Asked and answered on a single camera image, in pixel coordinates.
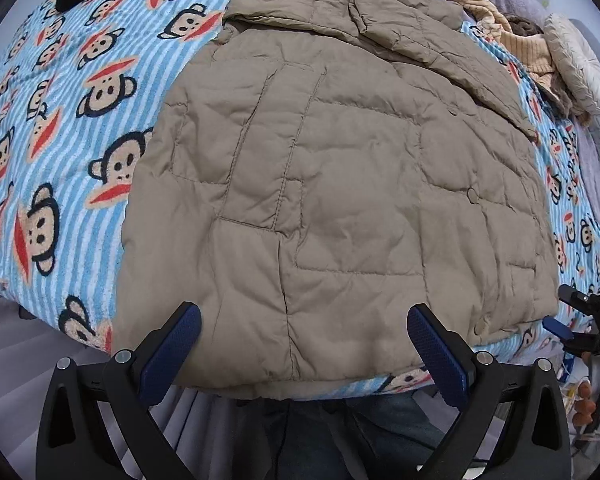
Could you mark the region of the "tan puffer jacket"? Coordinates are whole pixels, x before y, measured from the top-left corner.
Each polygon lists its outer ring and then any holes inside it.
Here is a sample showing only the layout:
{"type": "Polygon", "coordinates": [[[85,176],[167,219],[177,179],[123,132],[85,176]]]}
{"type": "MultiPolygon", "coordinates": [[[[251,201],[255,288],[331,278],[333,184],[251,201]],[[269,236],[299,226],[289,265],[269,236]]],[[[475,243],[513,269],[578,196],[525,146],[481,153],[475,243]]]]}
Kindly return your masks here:
{"type": "Polygon", "coordinates": [[[189,387],[308,398],[558,307],[536,133],[445,0],[230,0],[166,94],[122,226],[112,345],[183,302],[189,387]]]}

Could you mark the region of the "cream round pleated cushion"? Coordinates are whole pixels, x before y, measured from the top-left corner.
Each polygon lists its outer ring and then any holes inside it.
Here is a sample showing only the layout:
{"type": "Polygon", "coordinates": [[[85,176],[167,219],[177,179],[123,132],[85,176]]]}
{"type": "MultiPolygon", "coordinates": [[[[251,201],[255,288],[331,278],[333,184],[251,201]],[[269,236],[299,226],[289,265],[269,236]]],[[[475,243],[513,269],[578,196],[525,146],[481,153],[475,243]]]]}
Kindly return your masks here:
{"type": "Polygon", "coordinates": [[[552,13],[544,22],[544,38],[562,80],[588,114],[600,116],[600,60],[573,22],[552,13]]]}

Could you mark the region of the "beige striped fleece garment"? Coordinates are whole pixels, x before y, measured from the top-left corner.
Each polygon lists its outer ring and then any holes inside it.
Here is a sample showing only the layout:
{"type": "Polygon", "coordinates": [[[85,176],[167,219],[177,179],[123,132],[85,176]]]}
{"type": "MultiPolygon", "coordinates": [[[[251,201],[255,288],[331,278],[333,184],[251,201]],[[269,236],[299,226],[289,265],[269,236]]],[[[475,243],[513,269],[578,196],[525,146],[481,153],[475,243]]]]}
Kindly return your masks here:
{"type": "Polygon", "coordinates": [[[582,126],[591,123],[591,115],[577,103],[558,72],[547,42],[538,26],[524,20],[528,32],[518,34],[513,23],[490,0],[450,0],[460,4],[477,21],[478,31],[484,39],[501,44],[526,69],[550,101],[560,117],[573,115],[582,126]]]}

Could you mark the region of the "brown fuzzy garment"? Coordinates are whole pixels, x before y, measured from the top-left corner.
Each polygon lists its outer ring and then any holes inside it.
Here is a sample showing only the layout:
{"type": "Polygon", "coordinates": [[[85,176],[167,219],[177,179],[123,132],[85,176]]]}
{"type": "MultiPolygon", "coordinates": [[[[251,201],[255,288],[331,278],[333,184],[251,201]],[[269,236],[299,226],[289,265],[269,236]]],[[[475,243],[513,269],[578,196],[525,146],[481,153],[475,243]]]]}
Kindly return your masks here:
{"type": "Polygon", "coordinates": [[[506,20],[508,21],[510,32],[515,36],[532,37],[543,35],[541,26],[528,20],[528,18],[518,15],[506,15],[506,20]]]}

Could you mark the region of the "monkey print striped blanket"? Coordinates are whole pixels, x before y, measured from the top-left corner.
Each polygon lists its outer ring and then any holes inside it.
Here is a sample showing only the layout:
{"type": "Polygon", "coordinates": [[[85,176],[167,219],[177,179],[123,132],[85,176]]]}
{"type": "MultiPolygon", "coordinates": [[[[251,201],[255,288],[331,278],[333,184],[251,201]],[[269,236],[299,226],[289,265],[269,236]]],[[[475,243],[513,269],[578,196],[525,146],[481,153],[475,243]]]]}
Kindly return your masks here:
{"type": "MultiPolygon", "coordinates": [[[[166,94],[218,36],[229,2],[85,0],[59,13],[46,0],[0,58],[0,294],[82,344],[119,350],[112,319],[134,170],[166,94]]],[[[462,12],[460,29],[514,78],[535,130],[557,288],[600,292],[600,222],[583,184],[578,130],[462,12]]],[[[518,363],[550,354],[543,318],[471,347],[518,363]]],[[[426,379],[418,367],[293,399],[400,391],[426,379]]]]}

